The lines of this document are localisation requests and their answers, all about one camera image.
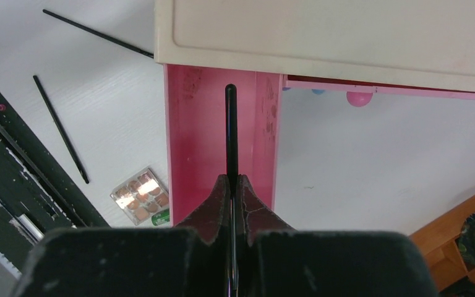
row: black stick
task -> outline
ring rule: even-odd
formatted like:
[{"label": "black stick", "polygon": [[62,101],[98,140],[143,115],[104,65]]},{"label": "black stick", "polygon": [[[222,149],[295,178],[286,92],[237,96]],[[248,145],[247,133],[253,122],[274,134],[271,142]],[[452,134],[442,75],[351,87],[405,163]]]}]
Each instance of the black stick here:
[{"label": "black stick", "polygon": [[112,36],[109,36],[109,35],[107,35],[107,34],[98,32],[98,31],[96,31],[96,30],[94,30],[94,29],[92,29],[92,28],[88,28],[88,27],[86,27],[86,26],[84,26],[84,25],[81,25],[80,23],[74,22],[73,20],[69,20],[69,19],[67,19],[67,18],[65,18],[65,17],[62,17],[62,16],[60,16],[60,15],[58,15],[58,14],[55,14],[54,12],[48,11],[48,10],[46,10],[46,9],[43,9],[43,12],[44,12],[45,14],[48,14],[48,15],[51,16],[51,17],[55,17],[56,19],[65,22],[65,23],[67,23],[67,24],[70,24],[70,25],[72,25],[72,26],[74,26],[74,27],[77,27],[77,28],[79,28],[79,29],[81,29],[81,30],[85,30],[86,32],[92,33],[92,34],[94,34],[95,36],[101,37],[102,39],[111,41],[111,42],[113,42],[113,43],[115,43],[115,44],[117,44],[117,45],[120,45],[120,46],[122,46],[122,47],[124,47],[124,48],[127,48],[127,49],[129,49],[129,50],[131,50],[131,51],[135,51],[136,53],[144,54],[145,56],[151,57],[152,59],[154,58],[154,54],[153,54],[153,53],[148,52],[148,51],[145,51],[144,49],[140,49],[140,48],[138,48],[137,46],[134,46],[134,45],[131,45],[131,44],[126,43],[126,42],[124,42],[124,41],[121,41],[121,40],[119,40],[119,39],[117,39],[117,38],[114,38],[114,37],[112,37]]},{"label": "black stick", "polygon": [[68,152],[70,153],[70,156],[72,156],[72,159],[74,159],[74,163],[77,166],[79,173],[81,173],[81,176],[85,180],[85,183],[89,184],[90,180],[88,180],[88,176],[83,166],[83,163],[81,163],[81,161],[79,160],[79,157],[77,156],[77,153],[75,152],[75,149],[72,146],[72,142],[70,142],[70,138],[68,138],[68,134],[66,134],[66,131],[64,130],[61,124],[61,121],[59,120],[59,117],[57,116],[57,113],[54,110],[54,107],[52,106],[52,103],[50,103],[50,100],[48,99],[48,96],[43,88],[43,85],[41,84],[41,81],[39,80],[39,77],[37,77],[37,75],[34,75],[33,81],[35,81],[35,84],[37,85],[37,89],[39,89],[39,92],[41,93],[41,97],[43,97],[46,107],[48,108],[48,111],[52,115],[54,123],[56,123],[56,127],[59,130],[59,133],[61,134],[61,137],[64,141],[64,144],[66,145],[66,148],[68,149]]},{"label": "black stick", "polygon": [[238,252],[236,247],[236,187],[238,180],[238,91],[236,86],[229,84],[225,87],[226,108],[226,175],[230,185],[230,241],[228,261],[228,293],[237,296],[239,288]]}]

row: pink circle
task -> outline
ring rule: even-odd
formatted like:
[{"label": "pink circle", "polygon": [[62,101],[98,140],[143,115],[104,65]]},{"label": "pink circle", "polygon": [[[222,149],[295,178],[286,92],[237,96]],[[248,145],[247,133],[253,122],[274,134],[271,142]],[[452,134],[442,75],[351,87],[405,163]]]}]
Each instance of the pink circle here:
[{"label": "pink circle", "polygon": [[355,107],[362,107],[369,104],[372,93],[347,92],[347,101]]}]

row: makeup palette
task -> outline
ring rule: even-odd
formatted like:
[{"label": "makeup palette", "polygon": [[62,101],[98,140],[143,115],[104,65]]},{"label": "makeup palette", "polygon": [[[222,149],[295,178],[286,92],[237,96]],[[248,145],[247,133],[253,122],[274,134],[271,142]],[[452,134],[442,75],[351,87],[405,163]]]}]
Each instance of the makeup palette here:
[{"label": "makeup palette", "polygon": [[153,226],[170,222],[168,192],[150,169],[145,169],[114,189],[110,195],[137,226],[152,219]]}]

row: pink drawer knob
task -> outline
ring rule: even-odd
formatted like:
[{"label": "pink drawer knob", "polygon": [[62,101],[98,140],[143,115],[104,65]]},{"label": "pink drawer knob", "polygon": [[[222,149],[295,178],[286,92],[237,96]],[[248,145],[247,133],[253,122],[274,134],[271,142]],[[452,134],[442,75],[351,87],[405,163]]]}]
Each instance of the pink drawer knob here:
[{"label": "pink drawer knob", "polygon": [[355,107],[367,105],[370,99],[372,99],[372,93],[347,92],[347,101]]}]

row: black pencil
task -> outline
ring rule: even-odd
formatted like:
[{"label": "black pencil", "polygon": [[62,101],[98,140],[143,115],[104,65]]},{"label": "black pencil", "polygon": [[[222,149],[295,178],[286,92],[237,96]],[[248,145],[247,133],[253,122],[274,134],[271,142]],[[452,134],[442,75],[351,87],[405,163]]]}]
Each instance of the black pencil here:
[{"label": "black pencil", "polygon": [[43,85],[41,84],[41,81],[39,80],[39,77],[37,77],[37,75],[34,75],[33,81],[37,85],[37,89],[39,89],[41,97],[43,97],[46,107],[48,108],[48,111],[50,112],[54,123],[56,123],[56,127],[59,130],[59,133],[61,134],[61,137],[64,141],[64,144],[66,145],[66,148],[68,149],[68,152],[70,153],[70,156],[72,156],[72,159],[74,159],[74,163],[77,166],[79,173],[81,173],[81,176],[85,180],[85,183],[89,184],[90,180],[88,180],[87,172],[85,171],[83,163],[81,163],[81,161],[79,160],[79,157],[77,156],[77,153],[75,152],[75,149],[72,146],[72,142],[70,142],[70,138],[68,138],[68,135],[66,134],[66,131],[64,130],[61,121],[59,120],[59,117],[57,116],[57,113],[54,110],[54,107],[52,106],[52,103],[50,103],[50,100],[48,99],[48,96],[43,88]]},{"label": "black pencil", "polygon": [[65,22],[65,23],[70,24],[70,25],[72,25],[72,26],[75,26],[75,27],[77,27],[77,28],[79,28],[79,29],[85,30],[86,32],[92,33],[92,34],[94,34],[95,36],[101,37],[101,38],[103,38],[103,39],[105,39],[105,40],[111,41],[111,42],[113,42],[113,43],[115,43],[115,44],[117,44],[117,45],[120,45],[120,46],[122,46],[122,47],[124,47],[124,48],[127,48],[127,49],[129,49],[129,50],[131,50],[131,51],[135,51],[136,53],[140,53],[140,54],[143,54],[143,55],[145,55],[145,56],[147,56],[147,57],[151,57],[152,59],[154,58],[154,54],[153,54],[153,53],[151,53],[151,52],[149,52],[149,51],[145,51],[144,49],[140,49],[140,48],[138,48],[137,46],[134,46],[134,45],[131,45],[131,44],[126,43],[126,42],[124,42],[124,41],[121,41],[121,40],[119,40],[119,39],[117,39],[117,38],[114,38],[114,37],[109,36],[109,35],[107,35],[107,34],[101,33],[101,32],[99,32],[99,31],[96,31],[96,30],[92,29],[92,28],[88,28],[88,27],[86,27],[86,26],[84,26],[84,25],[81,25],[80,23],[74,22],[73,20],[69,20],[69,19],[67,19],[67,18],[65,18],[65,17],[62,17],[62,16],[60,16],[60,15],[58,15],[58,14],[55,14],[54,12],[48,11],[48,10],[46,10],[46,9],[43,9],[43,12],[44,12],[45,14],[50,15],[51,17],[55,17],[55,18],[58,19],[58,20],[61,20],[61,21]]}]

